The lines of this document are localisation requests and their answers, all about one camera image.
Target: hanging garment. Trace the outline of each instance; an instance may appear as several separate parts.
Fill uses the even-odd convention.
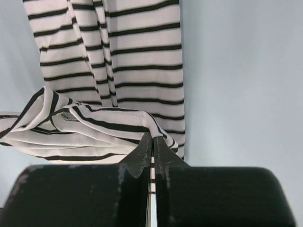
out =
[[[54,163],[115,163],[145,131],[184,156],[178,0],[23,0],[45,87],[0,142]]]

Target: black stripe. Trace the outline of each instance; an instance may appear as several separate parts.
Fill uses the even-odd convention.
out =
[[[0,132],[0,139],[2,137],[4,137],[6,134],[8,134],[20,121],[21,119],[24,117],[24,115],[28,112],[28,110],[32,107],[32,105],[34,104],[34,102],[44,94],[44,87],[41,88],[38,92],[36,92],[31,99],[29,100],[29,102],[27,103],[27,105],[25,106],[25,108],[23,109],[23,111],[21,112],[21,114],[19,115],[19,117],[16,119],[16,121],[13,123],[13,125],[8,128],[5,129],[3,131]]]
[[[93,31],[99,31],[99,26],[79,26],[80,31],[82,32],[93,32]]]
[[[73,100],[71,99],[71,98],[68,98],[68,103],[67,103],[67,105],[70,105],[70,104],[72,104],[73,103]]]
[[[178,84],[164,84],[164,83],[157,83],[157,82],[129,82],[129,83],[121,83],[116,84],[115,88],[120,87],[165,87],[165,88],[179,88],[183,87],[183,82]]]
[[[89,105],[102,105],[102,103],[98,101],[82,101],[82,103]]]
[[[83,4],[72,4],[73,9],[80,9],[80,10],[95,10],[93,5],[83,5]]]
[[[151,102],[151,103],[162,103],[167,105],[180,105],[184,103],[184,99],[178,101],[162,100],[157,98],[121,98],[118,99],[118,103],[123,102]]]
[[[100,64],[92,64],[91,67],[93,69],[103,68],[103,67],[105,67],[105,62],[104,63],[100,63]]]
[[[49,157],[41,157],[49,161],[98,161],[103,160],[116,155],[126,155],[126,154],[113,154],[109,153],[102,156],[49,156]]]
[[[55,115],[57,115],[57,114],[60,114],[60,113],[69,113],[70,112],[70,110],[69,110],[69,108],[65,108],[65,107],[63,107],[63,108],[61,108],[60,110],[57,110],[57,111],[55,111],[54,113],[53,113],[53,116],[55,116]]]
[[[134,9],[125,9],[121,10],[118,12],[107,12],[107,15],[110,17],[118,17],[118,16],[123,16],[127,14],[133,14],[133,13],[141,13],[141,12],[147,12],[147,11],[152,11],[152,10],[157,10],[166,6],[170,5],[178,5],[179,0],[167,0],[155,5],[150,5],[150,6],[145,6],[145,7],[140,7],[140,8],[134,8]]]
[[[110,130],[116,130],[116,131],[129,131],[129,132],[147,132],[148,129],[143,126],[137,126],[137,125],[127,125],[127,124],[117,124],[117,123],[108,123],[105,121],[98,121],[91,117],[84,117],[81,111],[77,106],[72,107],[72,109],[78,114],[80,118],[82,118],[85,121],[88,121],[94,125],[98,125]]]
[[[78,73],[70,73],[50,78],[45,78],[44,81],[53,81],[53,80],[59,80],[59,79],[66,79],[66,78],[74,78],[74,77],[84,77],[84,76],[92,76],[93,74],[91,72],[78,72]]]
[[[108,79],[104,79],[104,80],[96,80],[96,84],[101,85],[101,84],[107,84],[108,83]]]
[[[94,88],[94,87],[73,87],[73,88],[55,90],[55,92],[58,92],[58,93],[67,93],[67,92],[75,92],[75,91],[96,91],[96,88]]]
[[[42,125],[45,122],[47,122],[47,121],[50,120],[50,118],[52,117],[53,113],[56,110],[56,106],[57,106],[58,101],[59,101],[59,95],[56,92],[53,92],[52,104],[51,104],[51,108],[50,108],[49,114],[48,114],[48,116],[43,121],[41,121],[38,124],[38,126],[40,126],[40,125]]]
[[[130,70],[179,70],[182,64],[179,65],[142,65],[142,66],[123,66],[113,69],[113,72],[130,71]]]
[[[125,31],[116,31],[109,33],[110,37],[121,36],[121,35],[131,35],[131,34],[138,34],[138,33],[146,33],[146,32],[156,32],[166,29],[173,29],[173,28],[180,28],[180,22],[171,23],[166,25],[159,25],[159,26],[152,26],[152,27],[143,27],[137,29],[130,29]]]
[[[115,91],[109,90],[109,93],[110,93],[111,96],[116,96],[117,95],[117,93]]]
[[[89,61],[89,57],[88,57],[88,56],[84,56],[84,57],[83,57],[83,60],[84,60],[84,61]]]
[[[5,147],[12,147],[12,145],[10,145],[9,143],[5,143],[5,142],[0,142],[1,145],[5,146]]]
[[[100,28],[107,28],[106,23],[100,23],[100,22],[98,22],[98,26],[99,26]]]
[[[106,95],[106,96],[100,96],[101,99],[108,99],[110,98],[110,94]]]
[[[103,2],[102,1],[93,1],[93,4],[95,7],[101,7],[103,6]]]
[[[59,130],[46,130],[43,128],[39,128],[39,127],[35,127],[33,129],[31,129],[31,131],[33,132],[37,132],[43,135],[53,135],[53,134],[58,134],[58,135],[69,135],[69,134],[73,134],[73,132],[62,132]]]
[[[99,109],[92,109],[89,105],[86,105],[86,108],[89,109],[90,112],[97,112],[97,111],[121,111],[121,112],[140,112],[140,110],[132,110],[132,109],[122,109],[122,108],[111,108],[111,107],[103,107],[103,108],[99,108]],[[152,115],[153,117],[159,117],[162,119],[167,119],[167,120],[184,120],[184,115],[183,116],[179,116],[179,117],[171,117],[171,116],[164,116],[158,113],[151,113],[150,115]]]
[[[166,129],[163,129],[165,132],[167,133],[173,133],[173,134],[181,134],[181,135],[184,135],[185,134],[185,131],[176,131],[176,130],[166,130]]]
[[[149,47],[139,47],[131,49],[120,49],[111,52],[111,55],[124,54],[124,53],[136,53],[136,52],[151,52],[151,51],[173,51],[181,50],[181,44],[170,45],[170,46],[149,46]]]
[[[53,35],[53,34],[56,34],[59,31],[63,31],[63,30],[72,30],[73,29],[72,25],[74,23],[76,23],[76,18],[71,19],[71,24],[70,25],[62,25],[61,27],[53,29],[53,30],[34,32],[34,37],[36,38],[36,37],[44,36],[44,35]]]
[[[69,59],[64,59],[60,61],[45,61],[45,62],[40,62],[40,66],[54,66],[54,65],[62,65],[62,64],[67,64],[67,63],[72,63],[72,62],[77,62],[77,61],[83,61],[83,57],[77,57],[77,58],[69,58]]]
[[[172,151],[173,151],[173,149],[175,149],[175,148],[172,149],[172,147],[173,147],[175,144],[176,144],[176,142],[175,142],[175,140],[173,139],[173,140],[172,140],[172,144],[171,144],[170,147],[169,147]]]
[[[112,61],[108,61],[104,58],[104,62],[107,64],[107,65],[112,65]]]
[[[42,17],[53,17],[53,16],[65,14],[67,12],[67,10],[68,10],[68,8],[66,7],[64,9],[58,9],[58,10],[54,10],[54,11],[50,11],[50,12],[31,14],[31,15],[28,15],[27,18],[28,18],[28,20],[32,20],[32,19],[38,19],[38,18],[42,18]]]
[[[101,50],[103,49],[103,47],[105,48],[109,48],[109,43],[101,43],[99,45],[94,45],[94,46],[85,46],[87,51],[95,51],[95,50]]]
[[[40,51],[48,51],[48,50],[56,50],[56,49],[62,49],[62,48],[67,48],[71,46],[77,46],[79,43],[83,43],[83,39],[80,38],[76,41],[68,42],[68,43],[63,43],[63,44],[54,44],[54,45],[49,45],[48,47],[41,47]]]
[[[158,117],[158,118],[161,118],[161,119],[164,119],[164,120],[174,120],[174,121],[181,121],[181,120],[184,120],[184,115],[183,116],[179,116],[179,117],[172,117],[172,116],[164,116],[164,115],[161,115],[159,113],[151,113],[151,115],[153,117]]]
[[[2,118],[18,118],[18,115],[0,115],[0,119]]]
[[[158,123],[156,122],[156,120],[154,119],[154,117],[153,117],[150,113],[148,113],[148,112],[146,112],[146,113],[151,117],[151,119],[153,120],[153,122],[156,124],[158,132],[159,132],[165,139],[167,139],[167,135],[164,134],[164,133],[161,131],[161,128],[160,128],[160,126],[158,125]]]

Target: black and white striped cloth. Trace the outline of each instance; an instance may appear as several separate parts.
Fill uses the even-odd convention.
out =
[[[150,131],[184,156],[179,0],[23,2],[45,87],[23,112],[0,113],[2,145],[116,163]]]

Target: pale background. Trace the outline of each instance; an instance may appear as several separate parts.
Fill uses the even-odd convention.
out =
[[[0,111],[21,111],[43,86],[39,53],[22,1],[1,1]],[[303,226],[303,1],[182,0],[181,11],[186,160],[272,170]],[[42,162],[0,147],[0,206]]]

